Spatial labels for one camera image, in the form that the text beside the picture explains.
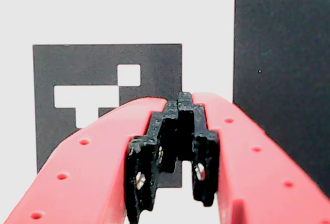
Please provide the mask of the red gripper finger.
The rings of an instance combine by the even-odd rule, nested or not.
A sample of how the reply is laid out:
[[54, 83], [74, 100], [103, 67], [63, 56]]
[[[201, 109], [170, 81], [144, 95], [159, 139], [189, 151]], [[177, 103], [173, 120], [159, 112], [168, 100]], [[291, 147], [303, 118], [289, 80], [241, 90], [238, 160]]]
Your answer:
[[329, 223], [329, 198], [235, 104], [181, 92], [178, 109], [194, 199], [217, 200], [221, 223]]
[[62, 141], [7, 223], [137, 223], [151, 211], [175, 101], [128, 102]]

